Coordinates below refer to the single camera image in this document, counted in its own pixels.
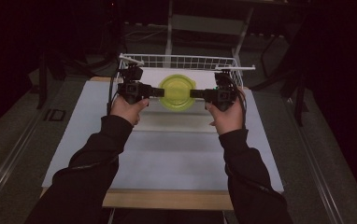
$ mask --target person's left hand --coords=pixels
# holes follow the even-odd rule
[[[129,105],[123,97],[118,96],[111,107],[110,115],[116,115],[129,121],[132,125],[137,125],[140,121],[141,110],[146,108],[150,99],[143,99],[133,105]]]

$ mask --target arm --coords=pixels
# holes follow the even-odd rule
[[[239,100],[225,112],[207,105],[224,148],[228,190],[240,223],[293,223],[282,196],[272,190],[260,152],[248,147]]]
[[[111,115],[102,118],[101,131],[90,136],[68,168],[55,174],[53,184],[25,223],[98,223],[106,192],[118,171],[118,155],[139,121],[139,111],[147,104],[148,100],[143,100],[128,105],[118,97]],[[98,164],[73,170],[93,163]]]

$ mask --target table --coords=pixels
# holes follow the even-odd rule
[[[157,71],[161,73],[163,71],[168,71],[168,73],[178,72],[175,69],[166,70],[161,68],[159,70],[158,68],[143,68],[143,70],[144,81],[152,86],[155,86],[155,83],[151,83],[152,80],[148,79],[148,74],[155,76]],[[193,79],[196,79],[196,75],[205,73],[205,71],[193,71],[195,73],[193,75],[190,71],[185,72],[186,75]],[[98,132],[99,119],[106,113],[105,102],[107,99],[101,96],[105,95],[107,98],[108,85],[108,82],[103,81],[88,81],[85,84],[64,137],[50,163],[50,168],[42,185],[44,191],[50,186],[53,174],[68,164],[70,157],[83,146],[91,133]],[[250,146],[260,149],[263,161],[271,175],[272,187],[276,191],[282,192],[283,187],[278,169],[267,142],[254,99],[250,90],[245,90],[245,93],[248,101],[247,126],[250,129],[248,142]],[[161,132],[161,128],[164,129],[164,125],[162,127],[151,127],[152,130],[147,132],[136,130],[141,128],[136,126],[125,146],[125,152],[120,155],[121,167],[111,189],[106,195],[104,206],[232,210],[233,207],[226,186],[227,177],[223,171],[224,161],[222,159],[221,146],[215,131],[212,133],[208,129],[208,125],[206,126],[207,128],[201,127],[196,133],[188,132],[189,130]],[[176,144],[166,148],[172,139],[176,141]],[[188,146],[197,148],[197,150],[177,151],[177,148],[189,148]],[[149,150],[157,147],[158,152]],[[143,154],[137,151],[139,148],[143,151]],[[158,157],[168,158],[168,160],[155,159]],[[195,161],[201,161],[202,164],[195,164],[194,162],[190,163],[190,165],[189,163],[184,164],[182,162],[187,160],[180,157],[184,159],[185,157],[196,158]],[[137,174],[139,173],[138,169],[133,170],[133,165],[130,165],[133,164],[131,161],[137,162],[136,167],[149,169],[146,178],[142,174]],[[188,175],[188,169],[192,166],[191,174]],[[164,173],[161,173],[167,171],[171,176],[165,177]],[[175,182],[174,179],[177,178],[183,181]]]

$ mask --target gray floor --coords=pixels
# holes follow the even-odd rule
[[[267,40],[260,36],[245,40],[239,55],[241,63],[257,67],[255,72],[245,73],[246,86],[264,80],[259,59],[266,44]],[[128,42],[127,47],[129,53],[164,54],[164,42],[161,41]],[[272,47],[266,57],[268,70],[276,66],[286,48],[282,39]],[[173,54],[231,57],[229,48],[196,48],[193,43],[191,47],[184,43],[175,44]],[[108,75],[111,68],[99,71],[99,74]],[[50,90],[55,89],[56,94],[50,95],[51,102],[46,108],[66,110],[66,119],[62,122],[42,120],[46,111],[36,111],[37,96],[32,93],[25,94],[0,119],[0,164],[14,148],[27,123],[33,118],[40,119],[0,191],[0,223],[23,223],[36,203],[41,182],[85,80],[73,74],[63,83],[50,82]],[[293,104],[278,94],[280,86],[281,83],[277,83],[255,92],[254,97],[294,223],[357,223],[357,185],[311,91],[306,93],[309,111],[303,113],[304,127],[300,128],[293,121]],[[325,197],[322,197],[326,192],[331,196],[330,201],[324,201]],[[335,206],[338,213],[331,214],[329,211],[335,209],[328,208]],[[236,223],[231,212],[226,215],[230,223]]]

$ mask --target person's right hand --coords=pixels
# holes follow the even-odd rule
[[[222,112],[215,105],[206,103],[206,109],[214,118],[214,121],[210,125],[216,127],[219,135],[242,129],[243,113],[240,104],[243,104],[243,102],[240,102],[239,97],[237,97],[234,104]]]

